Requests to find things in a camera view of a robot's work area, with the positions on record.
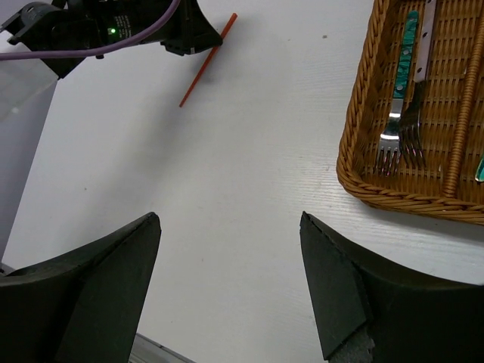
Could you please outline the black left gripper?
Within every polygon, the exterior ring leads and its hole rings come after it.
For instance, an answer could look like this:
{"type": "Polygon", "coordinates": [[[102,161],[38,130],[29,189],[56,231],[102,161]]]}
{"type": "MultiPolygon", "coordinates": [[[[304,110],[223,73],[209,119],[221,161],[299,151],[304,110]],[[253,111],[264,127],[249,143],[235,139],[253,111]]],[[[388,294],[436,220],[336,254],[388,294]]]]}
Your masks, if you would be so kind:
{"type": "MultiPolygon", "coordinates": [[[[8,43],[30,51],[77,51],[99,48],[102,1],[34,1],[2,23],[8,43]]],[[[182,0],[160,42],[180,56],[198,54],[222,45],[222,36],[203,15],[196,0],[182,0]]]]}

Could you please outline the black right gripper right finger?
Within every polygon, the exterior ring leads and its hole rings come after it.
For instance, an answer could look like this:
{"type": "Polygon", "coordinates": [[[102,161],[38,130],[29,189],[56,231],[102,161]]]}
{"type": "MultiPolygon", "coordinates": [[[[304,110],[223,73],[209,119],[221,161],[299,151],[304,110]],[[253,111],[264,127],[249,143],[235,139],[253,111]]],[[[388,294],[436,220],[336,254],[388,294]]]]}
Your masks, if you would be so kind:
{"type": "Polygon", "coordinates": [[[483,288],[404,267],[308,213],[300,242],[329,362],[481,362],[483,288]]]}

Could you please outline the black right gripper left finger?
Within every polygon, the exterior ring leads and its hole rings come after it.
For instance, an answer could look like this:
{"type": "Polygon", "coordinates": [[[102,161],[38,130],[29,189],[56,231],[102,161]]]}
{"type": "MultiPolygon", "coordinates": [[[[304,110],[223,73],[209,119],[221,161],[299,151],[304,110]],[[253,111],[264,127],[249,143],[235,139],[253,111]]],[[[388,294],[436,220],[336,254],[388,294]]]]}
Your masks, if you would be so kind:
{"type": "Polygon", "coordinates": [[[148,213],[1,278],[3,362],[127,362],[160,245],[148,213]]]}

